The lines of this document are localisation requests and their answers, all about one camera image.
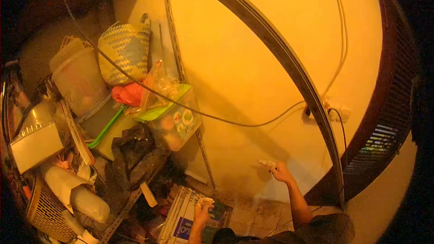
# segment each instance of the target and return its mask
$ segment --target woven basket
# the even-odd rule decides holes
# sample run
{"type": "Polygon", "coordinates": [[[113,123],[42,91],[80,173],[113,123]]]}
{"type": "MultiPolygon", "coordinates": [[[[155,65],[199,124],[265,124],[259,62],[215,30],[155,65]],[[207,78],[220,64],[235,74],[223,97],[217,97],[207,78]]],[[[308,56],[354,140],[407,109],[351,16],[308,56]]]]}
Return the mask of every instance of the woven basket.
{"type": "Polygon", "coordinates": [[[27,221],[46,235],[68,242],[77,234],[66,225],[62,217],[62,211],[65,209],[42,176],[36,176],[32,197],[27,207],[27,221]]]}

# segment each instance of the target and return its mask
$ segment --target yellow wall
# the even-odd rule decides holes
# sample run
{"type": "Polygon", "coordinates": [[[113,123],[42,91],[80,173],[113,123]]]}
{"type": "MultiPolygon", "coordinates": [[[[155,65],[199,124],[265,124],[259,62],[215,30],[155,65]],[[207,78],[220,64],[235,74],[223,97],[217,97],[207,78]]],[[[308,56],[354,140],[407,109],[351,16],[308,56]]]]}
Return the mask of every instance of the yellow wall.
{"type": "MultiPolygon", "coordinates": [[[[162,0],[151,1],[114,0],[116,16],[126,22],[148,12],[162,21],[164,15],[156,5],[162,0]]],[[[339,64],[336,0],[250,1],[282,33],[322,93],[339,64]]],[[[378,0],[342,2],[348,24],[348,57],[328,96],[352,110],[344,125],[349,143],[377,79],[382,30],[378,0]]],[[[171,6],[187,81],[194,87],[201,111],[237,122],[260,123],[302,100],[271,52],[217,0],[171,0],[171,6]]],[[[286,190],[257,165],[259,159],[285,161],[301,191],[312,188],[332,163],[317,125],[304,123],[302,106],[298,108],[261,128],[235,127],[202,117],[200,130],[217,188],[287,201],[286,190]]],[[[340,124],[333,122],[332,127],[342,153],[340,124]]],[[[174,159],[192,174],[207,177],[194,137],[174,159]]]]}

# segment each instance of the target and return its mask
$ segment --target black cloth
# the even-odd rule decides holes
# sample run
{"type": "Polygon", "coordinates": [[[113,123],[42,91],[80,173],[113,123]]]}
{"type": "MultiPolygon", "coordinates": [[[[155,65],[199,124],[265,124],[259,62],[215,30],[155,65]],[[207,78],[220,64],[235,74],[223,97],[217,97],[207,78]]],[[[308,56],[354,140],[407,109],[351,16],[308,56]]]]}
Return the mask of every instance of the black cloth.
{"type": "Polygon", "coordinates": [[[230,228],[223,228],[214,235],[213,244],[347,244],[355,235],[354,225],[346,214],[315,216],[308,225],[296,231],[285,231],[266,237],[238,237],[230,228]]]}

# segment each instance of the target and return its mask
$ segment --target bag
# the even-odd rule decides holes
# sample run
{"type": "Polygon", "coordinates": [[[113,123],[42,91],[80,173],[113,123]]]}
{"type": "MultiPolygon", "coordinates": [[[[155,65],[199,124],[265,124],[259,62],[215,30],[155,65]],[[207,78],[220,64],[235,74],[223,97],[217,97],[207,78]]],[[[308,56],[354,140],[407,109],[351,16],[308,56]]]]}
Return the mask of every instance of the bag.
{"type": "MultiPolygon", "coordinates": [[[[150,38],[151,20],[145,13],[137,26],[122,24],[109,27],[99,37],[98,47],[133,78],[143,80],[148,73],[150,38]]],[[[98,58],[102,78],[109,86],[132,82],[101,54],[98,58]]]]}

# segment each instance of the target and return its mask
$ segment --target clear plastic box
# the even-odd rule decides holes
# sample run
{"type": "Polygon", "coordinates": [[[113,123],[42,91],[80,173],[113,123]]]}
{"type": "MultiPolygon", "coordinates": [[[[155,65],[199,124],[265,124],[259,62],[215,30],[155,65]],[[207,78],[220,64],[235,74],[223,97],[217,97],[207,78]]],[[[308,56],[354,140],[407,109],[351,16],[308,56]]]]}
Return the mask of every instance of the clear plastic box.
{"type": "MultiPolygon", "coordinates": [[[[182,87],[185,93],[177,101],[197,110],[198,104],[193,88],[187,84],[183,84],[182,87]]],[[[150,128],[164,138],[169,149],[175,152],[181,149],[202,123],[199,114],[173,103],[170,103],[165,108],[149,110],[135,119],[146,122],[150,128]]]]}
{"type": "Polygon", "coordinates": [[[108,92],[93,48],[66,59],[53,72],[52,81],[78,118],[84,116],[108,92]]]}

